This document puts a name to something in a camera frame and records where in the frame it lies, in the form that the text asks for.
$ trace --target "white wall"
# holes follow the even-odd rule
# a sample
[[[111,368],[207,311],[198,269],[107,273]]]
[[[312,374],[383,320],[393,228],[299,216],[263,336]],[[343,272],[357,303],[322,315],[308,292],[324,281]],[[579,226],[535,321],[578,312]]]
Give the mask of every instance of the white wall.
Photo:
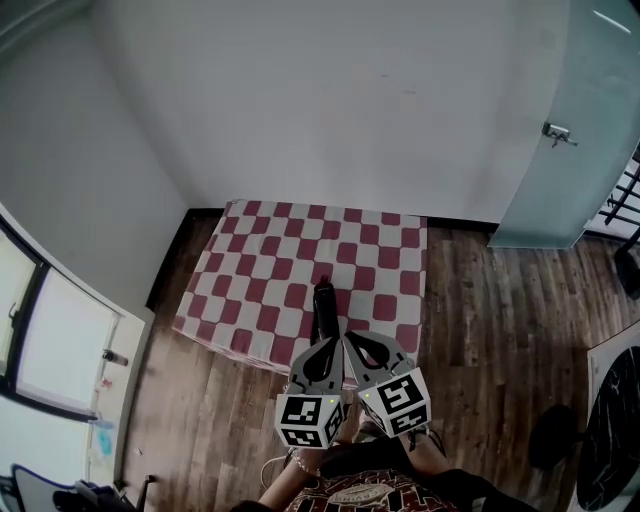
[[[242,197],[498,222],[549,112],[567,5],[98,0],[93,21],[193,205]]]
[[[86,17],[0,67],[0,202],[66,268],[145,318],[187,206],[124,106]]]

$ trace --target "small bottle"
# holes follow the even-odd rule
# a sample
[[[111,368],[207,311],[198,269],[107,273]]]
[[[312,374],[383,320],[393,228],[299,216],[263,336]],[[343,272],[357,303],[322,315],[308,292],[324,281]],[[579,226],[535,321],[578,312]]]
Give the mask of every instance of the small bottle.
[[[116,354],[109,349],[104,349],[102,359],[109,361],[110,363],[119,364],[120,366],[127,366],[129,364],[129,360],[126,357]]]

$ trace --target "wooden floor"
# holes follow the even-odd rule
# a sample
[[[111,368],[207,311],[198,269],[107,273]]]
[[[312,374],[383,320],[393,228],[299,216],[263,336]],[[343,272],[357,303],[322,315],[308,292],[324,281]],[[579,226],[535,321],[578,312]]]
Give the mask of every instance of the wooden floor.
[[[214,226],[193,222],[140,372],[124,478],[136,497],[144,475],[159,477],[148,510],[225,511],[256,499],[262,464],[284,453],[272,425],[285,378],[231,362],[170,328]],[[571,406],[584,427],[585,352],[640,319],[640,303],[617,281],[615,243],[585,237],[569,251],[532,251],[491,250],[487,242],[482,233],[429,229],[419,365],[434,427],[455,466],[540,510],[566,510],[577,454],[553,472],[533,470],[529,433],[555,403]]]

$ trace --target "table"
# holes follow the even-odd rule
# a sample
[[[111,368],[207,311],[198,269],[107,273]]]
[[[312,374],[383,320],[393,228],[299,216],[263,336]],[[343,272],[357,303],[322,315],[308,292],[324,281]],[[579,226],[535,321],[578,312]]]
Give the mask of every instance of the table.
[[[313,286],[336,289],[342,332],[395,337],[415,360],[424,314],[426,219],[352,208],[227,204],[173,328],[208,349],[287,375],[309,343]],[[352,385],[351,368],[346,368]]]

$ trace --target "door handle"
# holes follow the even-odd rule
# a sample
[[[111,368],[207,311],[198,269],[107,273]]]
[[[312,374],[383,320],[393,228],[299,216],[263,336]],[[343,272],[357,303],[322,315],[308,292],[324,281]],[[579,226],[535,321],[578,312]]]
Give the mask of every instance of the door handle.
[[[563,128],[557,124],[551,124],[548,121],[542,125],[542,135],[553,139],[552,148],[558,145],[558,142],[566,142],[571,146],[577,146],[578,142],[569,138],[571,131],[568,128]]]

